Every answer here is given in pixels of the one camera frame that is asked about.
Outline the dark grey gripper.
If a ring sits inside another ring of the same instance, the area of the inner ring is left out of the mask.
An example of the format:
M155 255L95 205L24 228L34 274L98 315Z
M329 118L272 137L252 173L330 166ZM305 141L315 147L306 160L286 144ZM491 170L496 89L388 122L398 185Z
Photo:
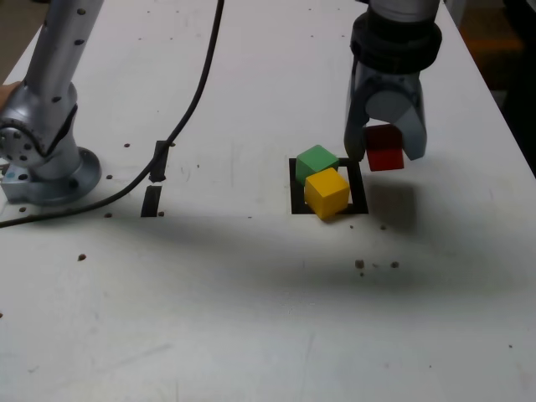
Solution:
M361 162L366 150L364 127L369 118L396 127L409 160L425 155L427 131L420 72L388 74L353 58L348 85L344 147L348 157Z

